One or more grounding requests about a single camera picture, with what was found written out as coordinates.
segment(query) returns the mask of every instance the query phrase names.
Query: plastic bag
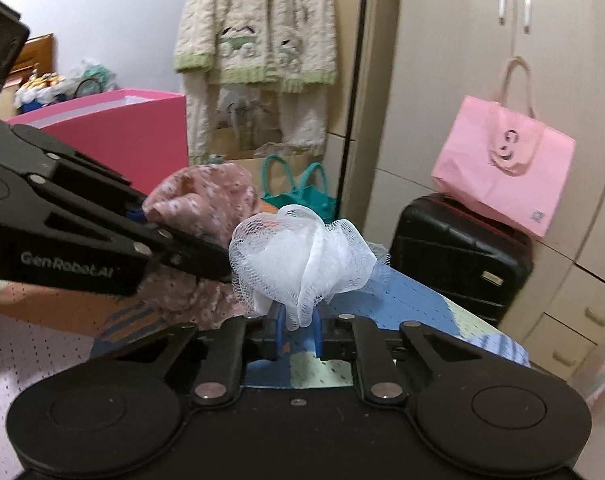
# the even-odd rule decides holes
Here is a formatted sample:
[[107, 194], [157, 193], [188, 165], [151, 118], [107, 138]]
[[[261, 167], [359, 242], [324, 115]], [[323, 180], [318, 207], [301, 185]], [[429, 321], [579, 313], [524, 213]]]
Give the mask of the plastic bag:
[[44, 74], [41, 77], [37, 77], [34, 73], [29, 78], [29, 81], [16, 91], [14, 95], [14, 108], [19, 109], [23, 104], [29, 104], [34, 101], [45, 106], [59, 102], [61, 96], [63, 96], [62, 100], [69, 96], [71, 88], [73, 88], [73, 81], [58, 74]]
[[100, 64], [95, 59], [91, 59], [90, 57], [84, 57], [81, 60], [80, 65], [74, 67], [70, 72], [69, 79], [74, 83], [73, 90], [71, 91], [71, 93], [73, 94], [78, 85], [88, 78], [96, 79], [100, 83], [101, 92], [116, 90], [116, 88], [118, 87], [118, 85], [116, 84], [115, 72], [112, 72], [106, 66]]
[[239, 150], [254, 150], [274, 138], [279, 139], [277, 119], [276, 100], [269, 98], [268, 92], [241, 84], [220, 88], [216, 128], [231, 126]]
[[362, 288], [377, 258], [348, 220], [325, 225], [299, 205], [241, 222], [229, 249], [237, 300], [266, 314], [284, 304], [289, 330], [311, 324], [314, 306], [340, 292]]

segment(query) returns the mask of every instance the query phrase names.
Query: black suitcase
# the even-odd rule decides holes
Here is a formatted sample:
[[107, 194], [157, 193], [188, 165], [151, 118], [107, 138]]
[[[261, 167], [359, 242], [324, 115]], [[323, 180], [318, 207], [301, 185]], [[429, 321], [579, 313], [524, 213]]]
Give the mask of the black suitcase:
[[401, 213], [391, 267], [496, 326], [532, 272], [532, 241], [443, 194]]

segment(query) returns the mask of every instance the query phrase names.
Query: brown paper bag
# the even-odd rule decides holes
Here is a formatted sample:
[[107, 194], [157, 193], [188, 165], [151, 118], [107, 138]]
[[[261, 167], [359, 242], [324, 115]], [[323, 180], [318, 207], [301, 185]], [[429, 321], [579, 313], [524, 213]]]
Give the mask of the brown paper bag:
[[[249, 170], [258, 195], [262, 197], [265, 194], [262, 182], [262, 167], [265, 163], [265, 157], [254, 157], [254, 150], [247, 152], [235, 150], [236, 146], [237, 142], [233, 128], [221, 128], [214, 130], [209, 152], [224, 155], [227, 162], [235, 162]], [[282, 158], [289, 164], [294, 176], [294, 183], [297, 184], [307, 166], [312, 162], [321, 160], [322, 157], [313, 156], [310, 153], [297, 153], [295, 155], [283, 155]], [[272, 163], [267, 176], [268, 182], [266, 184], [269, 186], [269, 191], [272, 195], [284, 193], [292, 189], [284, 167], [281, 164], [277, 162]]]

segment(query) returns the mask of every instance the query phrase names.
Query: qr code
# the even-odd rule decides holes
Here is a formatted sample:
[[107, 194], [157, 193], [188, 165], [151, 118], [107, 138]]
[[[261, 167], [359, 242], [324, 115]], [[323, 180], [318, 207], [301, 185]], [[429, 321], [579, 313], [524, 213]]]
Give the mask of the qr code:
[[544, 217], [545, 217], [545, 213], [543, 213], [542, 211], [538, 211], [538, 209], [534, 209], [534, 214], [532, 214], [532, 220], [534, 222], [536, 222], [537, 224], [540, 224], [540, 222], [543, 220]]

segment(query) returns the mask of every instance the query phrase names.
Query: paper bag handle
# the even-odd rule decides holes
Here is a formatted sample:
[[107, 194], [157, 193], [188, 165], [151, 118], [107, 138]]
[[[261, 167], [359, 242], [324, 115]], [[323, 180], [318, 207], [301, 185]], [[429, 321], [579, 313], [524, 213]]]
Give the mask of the paper bag handle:
[[511, 74], [517, 66], [521, 66], [523, 69], [525, 69], [525, 73], [527, 74], [527, 110], [529, 112], [529, 116], [532, 119], [535, 119], [536, 114], [534, 110], [534, 91], [532, 90], [532, 70], [529, 67], [529, 64], [520, 56], [511, 57], [507, 61], [507, 65], [503, 70], [502, 77], [500, 78], [500, 89], [494, 95], [493, 100], [500, 103], [501, 107], [505, 107], [507, 91], [509, 90], [509, 83], [511, 81]]

